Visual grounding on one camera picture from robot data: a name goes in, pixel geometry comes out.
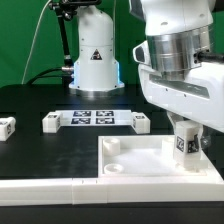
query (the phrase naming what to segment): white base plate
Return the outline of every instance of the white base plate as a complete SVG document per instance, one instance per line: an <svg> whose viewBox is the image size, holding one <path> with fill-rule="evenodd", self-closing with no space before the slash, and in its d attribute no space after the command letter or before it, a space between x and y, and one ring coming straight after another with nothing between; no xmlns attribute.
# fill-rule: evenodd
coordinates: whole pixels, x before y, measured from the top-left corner
<svg viewBox="0 0 224 224"><path fill-rule="evenodd" d="M223 179L203 153L196 170L173 161L173 136L111 136L121 143L113 157L103 154L108 137L99 137L98 178L0 181L0 206L224 201ZM108 164L123 170L105 173Z"/></svg>

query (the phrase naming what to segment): circular hole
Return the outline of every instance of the circular hole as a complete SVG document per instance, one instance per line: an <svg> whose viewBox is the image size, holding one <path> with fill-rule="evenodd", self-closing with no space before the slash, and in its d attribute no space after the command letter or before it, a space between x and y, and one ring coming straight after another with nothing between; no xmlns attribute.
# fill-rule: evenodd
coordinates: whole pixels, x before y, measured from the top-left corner
<svg viewBox="0 0 224 224"><path fill-rule="evenodd" d="M167 25L168 25L168 22L161 23L161 26L167 26Z"/></svg>
<svg viewBox="0 0 224 224"><path fill-rule="evenodd" d="M108 143L108 144L116 144L116 143L119 142L119 139L117 139L117 138L108 138L108 139L105 139L104 142Z"/></svg>
<svg viewBox="0 0 224 224"><path fill-rule="evenodd" d="M118 174L124 171L124 167L120 164L108 164L104 167L104 173L106 174Z"/></svg>

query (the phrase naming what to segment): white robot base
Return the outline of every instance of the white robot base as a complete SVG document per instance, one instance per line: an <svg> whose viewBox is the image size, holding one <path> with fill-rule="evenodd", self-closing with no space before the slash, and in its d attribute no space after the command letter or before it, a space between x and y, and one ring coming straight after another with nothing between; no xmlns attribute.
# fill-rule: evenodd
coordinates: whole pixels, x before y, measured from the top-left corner
<svg viewBox="0 0 224 224"><path fill-rule="evenodd" d="M95 6L78 9L79 58L74 64L70 92L86 96L122 93L120 67L114 55L113 21Z"/></svg>

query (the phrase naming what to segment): white block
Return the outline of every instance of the white block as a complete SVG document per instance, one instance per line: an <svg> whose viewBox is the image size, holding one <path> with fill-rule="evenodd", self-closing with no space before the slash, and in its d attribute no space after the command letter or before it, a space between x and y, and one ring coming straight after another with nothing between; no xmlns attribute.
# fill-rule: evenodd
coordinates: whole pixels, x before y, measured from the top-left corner
<svg viewBox="0 0 224 224"><path fill-rule="evenodd" d="M13 117L0 118L0 141L6 141L15 131L16 120Z"/></svg>
<svg viewBox="0 0 224 224"><path fill-rule="evenodd" d="M144 113L132 113L133 123L132 127L137 134L148 134L150 133L150 120L145 116Z"/></svg>
<svg viewBox="0 0 224 224"><path fill-rule="evenodd" d="M43 132L57 133L57 131L61 127L61 119L62 119L61 112L48 113L48 115L42 120Z"/></svg>

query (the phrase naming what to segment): black mount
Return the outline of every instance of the black mount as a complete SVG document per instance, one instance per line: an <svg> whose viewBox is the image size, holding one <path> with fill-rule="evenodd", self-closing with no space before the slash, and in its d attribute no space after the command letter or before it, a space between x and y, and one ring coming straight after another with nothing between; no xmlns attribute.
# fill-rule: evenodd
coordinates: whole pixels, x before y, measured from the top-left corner
<svg viewBox="0 0 224 224"><path fill-rule="evenodd" d="M60 0L51 1L49 8L55 11L58 18L58 24L61 32L62 45L64 50L64 64L66 67L73 66L73 60L69 52L68 38L65 29L65 21L71 21L77 15L77 9L80 6L98 5L102 0Z"/></svg>

